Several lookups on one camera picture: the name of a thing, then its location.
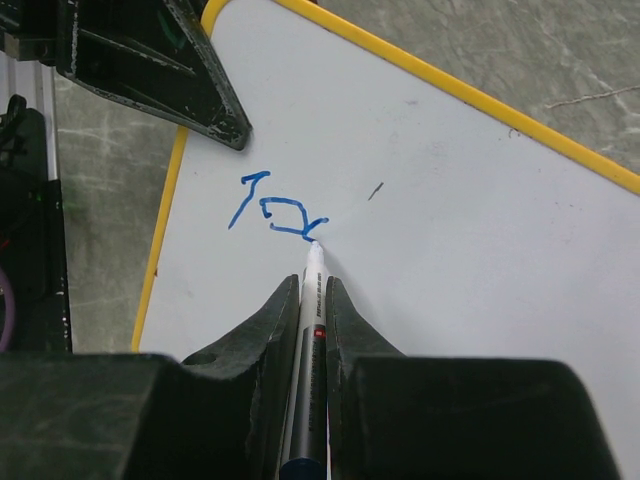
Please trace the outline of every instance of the white board surface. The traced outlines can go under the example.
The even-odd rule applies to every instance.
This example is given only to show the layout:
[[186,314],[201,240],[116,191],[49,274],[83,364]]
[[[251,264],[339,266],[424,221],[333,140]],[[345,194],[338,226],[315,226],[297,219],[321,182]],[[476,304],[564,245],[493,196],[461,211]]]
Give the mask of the white board surface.
[[640,478],[640,199],[268,0],[233,0],[212,41],[254,132],[189,134],[140,349],[183,359],[301,274],[308,242],[270,228],[302,226],[271,197],[298,201],[391,343],[566,362]]

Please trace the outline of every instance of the black metal bracket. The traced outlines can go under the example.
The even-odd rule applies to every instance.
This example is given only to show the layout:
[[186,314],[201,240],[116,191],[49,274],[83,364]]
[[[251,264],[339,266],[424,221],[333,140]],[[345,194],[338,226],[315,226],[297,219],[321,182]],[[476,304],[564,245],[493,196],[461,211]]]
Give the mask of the black metal bracket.
[[203,0],[5,0],[0,50],[229,147],[251,124],[200,25]]

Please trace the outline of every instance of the concrete floor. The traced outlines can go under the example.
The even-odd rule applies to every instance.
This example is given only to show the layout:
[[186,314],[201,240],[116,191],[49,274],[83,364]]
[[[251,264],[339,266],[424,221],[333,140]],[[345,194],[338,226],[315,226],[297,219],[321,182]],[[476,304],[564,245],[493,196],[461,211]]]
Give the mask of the concrete floor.
[[[320,0],[640,173],[636,0]],[[176,127],[57,79],[77,352],[127,351]]]

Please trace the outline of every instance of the blue ink line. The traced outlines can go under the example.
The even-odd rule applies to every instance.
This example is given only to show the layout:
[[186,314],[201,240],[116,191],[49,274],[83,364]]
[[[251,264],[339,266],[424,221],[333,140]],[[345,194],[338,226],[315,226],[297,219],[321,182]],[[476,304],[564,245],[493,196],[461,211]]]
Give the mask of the blue ink line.
[[249,187],[249,195],[247,195],[247,198],[245,198],[242,201],[242,203],[240,204],[240,208],[238,208],[238,211],[235,213],[235,215],[231,219],[231,222],[229,223],[229,227],[228,227],[229,230],[231,230],[231,228],[236,224],[236,222],[238,221],[238,218],[240,217],[240,215],[242,215],[242,212],[244,212],[244,209],[247,207],[247,205],[255,195],[256,185],[258,184],[258,182],[262,180],[264,177],[268,177],[269,175],[271,175],[271,172],[269,172],[268,170],[263,170],[262,172],[253,173],[251,175],[247,175],[240,179],[240,182],[242,182],[243,185],[246,185],[247,182],[250,181],[251,187]]
[[271,218],[271,216],[273,215],[269,210],[267,210],[268,203],[280,203],[285,205],[293,205],[294,207],[297,207],[298,210],[300,210],[300,214],[302,215],[302,224],[303,224],[302,230],[298,230],[291,227],[280,227],[273,223],[271,223],[269,227],[271,228],[271,230],[275,230],[276,232],[292,233],[294,235],[300,235],[307,242],[314,241],[313,238],[309,237],[309,233],[311,232],[311,230],[313,230],[315,227],[317,227],[321,223],[327,223],[329,221],[328,218],[321,217],[309,223],[309,217],[307,215],[307,210],[304,208],[304,205],[302,205],[301,202],[297,200],[292,200],[290,198],[264,197],[264,198],[261,198],[258,201],[258,203],[262,207],[262,215],[264,216],[264,218]]

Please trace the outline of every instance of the marker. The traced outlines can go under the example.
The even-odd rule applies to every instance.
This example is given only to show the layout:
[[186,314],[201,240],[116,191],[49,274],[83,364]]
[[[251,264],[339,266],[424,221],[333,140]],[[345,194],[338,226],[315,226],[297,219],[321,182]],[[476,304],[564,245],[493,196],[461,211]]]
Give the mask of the marker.
[[322,247],[314,241],[307,256],[300,295],[280,480],[327,478],[327,277]]

